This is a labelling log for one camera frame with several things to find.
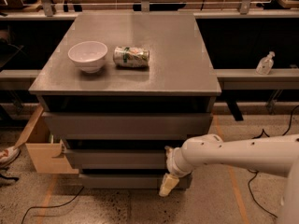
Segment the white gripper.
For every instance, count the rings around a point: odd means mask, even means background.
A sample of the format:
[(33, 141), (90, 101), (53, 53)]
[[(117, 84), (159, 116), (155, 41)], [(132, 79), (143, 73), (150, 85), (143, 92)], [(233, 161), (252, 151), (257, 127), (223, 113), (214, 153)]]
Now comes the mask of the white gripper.
[(193, 166), (187, 163), (180, 147), (165, 147), (166, 167), (170, 174), (165, 174), (160, 186), (159, 195), (166, 197), (176, 187), (179, 177), (189, 175)]

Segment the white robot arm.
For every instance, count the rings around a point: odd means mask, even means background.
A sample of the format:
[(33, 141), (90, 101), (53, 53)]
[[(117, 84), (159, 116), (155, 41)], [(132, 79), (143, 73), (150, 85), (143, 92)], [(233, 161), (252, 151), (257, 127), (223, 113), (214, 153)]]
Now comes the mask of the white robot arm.
[(299, 135), (224, 142), (216, 134), (187, 139), (166, 149), (159, 195), (165, 197), (179, 180), (203, 164), (224, 164), (287, 178), (277, 224), (299, 224)]

